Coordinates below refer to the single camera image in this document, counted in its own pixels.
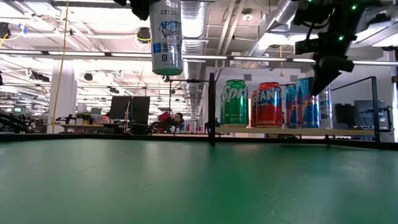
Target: blue can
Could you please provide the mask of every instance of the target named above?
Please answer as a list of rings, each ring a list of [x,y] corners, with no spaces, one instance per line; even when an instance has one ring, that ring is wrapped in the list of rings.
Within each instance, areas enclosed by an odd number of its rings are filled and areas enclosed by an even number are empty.
[[[297,80],[297,125],[299,128],[319,128],[319,98],[311,95],[313,77]]]
[[[296,85],[289,85],[285,89],[286,99],[286,128],[297,128],[297,89]]]

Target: exposed duct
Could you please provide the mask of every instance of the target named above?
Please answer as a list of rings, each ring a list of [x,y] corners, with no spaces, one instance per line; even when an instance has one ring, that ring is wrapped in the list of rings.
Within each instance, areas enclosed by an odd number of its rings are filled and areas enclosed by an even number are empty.
[[[191,39],[202,39],[205,37],[205,22],[207,3],[198,1],[182,1],[182,35],[186,40],[183,43],[184,54],[197,54],[201,55],[205,53],[205,42],[200,40]],[[184,62],[184,73],[185,78],[199,78],[201,77],[202,63],[198,62]],[[200,104],[200,90],[198,85],[188,85],[188,92],[190,95],[191,111],[192,116],[198,114],[198,106]]]
[[[262,34],[259,41],[255,46],[246,53],[246,56],[260,57],[263,56],[268,47],[274,44],[272,40],[273,34],[269,33],[270,30],[281,27],[280,31],[287,32],[290,29],[290,22],[293,19],[297,7],[299,6],[298,1],[291,0],[280,0],[278,3],[278,8],[263,16],[262,21],[259,26],[259,33]],[[241,68],[250,68],[256,62],[244,62],[239,65]]]

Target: ceiling light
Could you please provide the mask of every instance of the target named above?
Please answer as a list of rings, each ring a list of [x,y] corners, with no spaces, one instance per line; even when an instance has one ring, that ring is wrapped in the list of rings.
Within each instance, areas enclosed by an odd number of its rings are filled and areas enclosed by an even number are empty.
[[[142,58],[151,58],[151,54],[140,54],[140,53],[112,53],[114,57],[142,57]]]
[[[314,60],[312,59],[307,59],[307,58],[294,58],[293,62],[303,62],[303,63],[315,63]]]
[[[398,62],[353,61],[354,65],[398,66]]]
[[[63,55],[63,52],[49,52],[50,55]],[[70,56],[105,56],[101,52],[65,52],[65,55]]]
[[[216,59],[216,60],[226,60],[227,56],[217,56],[217,55],[184,55],[184,59]]]
[[[92,80],[93,80],[93,74],[91,74],[91,73],[86,73],[86,74],[85,74],[85,80],[87,80],[87,81],[92,81]]]
[[[38,50],[0,50],[0,54],[43,54]]]
[[[233,60],[257,61],[257,62],[286,62],[286,58],[270,58],[270,57],[234,57]]]
[[[373,47],[389,47],[398,45],[398,34],[391,35],[384,40],[375,43]]]

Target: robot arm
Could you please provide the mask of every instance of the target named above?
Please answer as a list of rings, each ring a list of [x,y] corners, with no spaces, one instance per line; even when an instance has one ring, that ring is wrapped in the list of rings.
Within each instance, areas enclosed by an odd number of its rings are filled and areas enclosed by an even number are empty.
[[[341,72],[352,72],[354,64],[347,60],[347,50],[356,40],[356,29],[365,9],[381,6],[380,0],[299,0],[293,20],[295,25],[310,28],[307,38],[295,43],[296,54],[314,52],[315,72],[312,95],[319,94]],[[314,29],[328,26],[326,32],[310,40]]]

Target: can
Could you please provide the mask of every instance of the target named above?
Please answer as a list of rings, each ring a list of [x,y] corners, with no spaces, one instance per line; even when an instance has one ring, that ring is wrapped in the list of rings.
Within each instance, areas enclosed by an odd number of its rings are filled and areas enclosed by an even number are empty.
[[[152,71],[179,75],[183,71],[181,0],[151,1]]]
[[[296,85],[286,86],[286,128],[297,128],[297,89]]]
[[[313,77],[297,80],[297,126],[319,128],[319,97],[311,95]]]
[[[328,85],[319,95],[320,127],[333,129],[333,112],[331,103],[331,86]]]
[[[261,83],[257,89],[257,127],[282,127],[282,99],[281,89],[277,82]]]
[[[250,126],[252,128],[257,127],[257,90],[253,91],[253,94],[251,95],[251,122]]]
[[[224,125],[223,117],[224,117],[224,96],[223,96],[223,93],[221,93],[221,95],[220,95],[220,126],[221,127]]]
[[[223,126],[245,128],[249,124],[248,86],[244,80],[228,80],[223,91]]]

